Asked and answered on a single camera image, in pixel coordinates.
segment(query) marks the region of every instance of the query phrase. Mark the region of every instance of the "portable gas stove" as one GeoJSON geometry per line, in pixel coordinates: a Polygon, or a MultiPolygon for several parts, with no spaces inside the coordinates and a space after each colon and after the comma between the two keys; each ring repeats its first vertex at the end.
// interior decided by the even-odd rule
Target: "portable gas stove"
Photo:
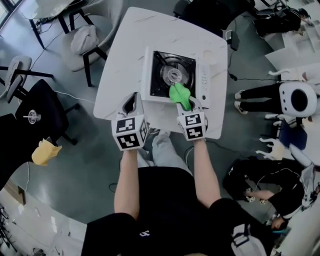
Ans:
{"type": "Polygon", "coordinates": [[[201,58],[194,59],[147,47],[144,55],[141,98],[145,101],[173,103],[170,86],[182,83],[203,108],[210,107],[210,68],[201,58]]]}

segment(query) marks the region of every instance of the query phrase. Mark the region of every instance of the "table leg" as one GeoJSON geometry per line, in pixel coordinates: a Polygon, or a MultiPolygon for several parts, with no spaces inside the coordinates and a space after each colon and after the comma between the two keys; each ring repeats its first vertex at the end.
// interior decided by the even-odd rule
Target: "table leg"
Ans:
{"type": "Polygon", "coordinates": [[[59,15],[58,15],[58,20],[59,20],[59,22],[60,22],[60,24],[61,24],[61,27],[62,27],[64,33],[65,33],[65,34],[68,34],[68,33],[69,33],[69,29],[68,29],[68,26],[67,26],[67,24],[66,24],[66,22],[65,22],[65,18],[63,17],[62,14],[59,14],[59,15]]]}
{"type": "Polygon", "coordinates": [[[45,48],[44,43],[41,40],[41,37],[40,37],[40,35],[38,33],[38,30],[37,30],[37,27],[35,25],[34,20],[33,19],[29,19],[29,22],[30,22],[31,28],[32,28],[32,30],[33,30],[33,32],[35,34],[36,39],[38,39],[39,44],[41,45],[42,49],[44,49],[45,48]]]}

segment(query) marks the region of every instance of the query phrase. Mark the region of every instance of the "green object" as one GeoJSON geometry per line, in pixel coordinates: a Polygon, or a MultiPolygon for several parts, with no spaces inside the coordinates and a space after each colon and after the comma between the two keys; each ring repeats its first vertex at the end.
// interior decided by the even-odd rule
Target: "green object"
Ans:
{"type": "Polygon", "coordinates": [[[190,90],[180,82],[170,86],[169,97],[173,103],[181,103],[185,111],[191,110],[189,102],[190,90]]]}

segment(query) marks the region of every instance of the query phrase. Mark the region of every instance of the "white cube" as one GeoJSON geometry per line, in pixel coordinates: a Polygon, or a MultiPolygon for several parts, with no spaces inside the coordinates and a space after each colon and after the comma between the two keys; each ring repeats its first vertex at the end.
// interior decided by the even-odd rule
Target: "white cube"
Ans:
{"type": "Polygon", "coordinates": [[[140,149],[145,145],[148,127],[145,115],[111,121],[112,136],[121,151],[140,149]]]}
{"type": "Polygon", "coordinates": [[[206,118],[204,112],[181,115],[177,118],[178,124],[187,141],[199,140],[206,134],[206,118]]]}

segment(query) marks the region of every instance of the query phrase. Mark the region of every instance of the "yellow cloth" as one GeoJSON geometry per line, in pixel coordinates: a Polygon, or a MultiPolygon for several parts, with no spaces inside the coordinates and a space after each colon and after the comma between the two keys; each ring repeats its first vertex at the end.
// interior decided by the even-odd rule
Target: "yellow cloth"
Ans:
{"type": "Polygon", "coordinates": [[[47,166],[48,161],[58,155],[62,146],[54,146],[49,141],[43,139],[32,154],[32,161],[38,166],[47,166]]]}

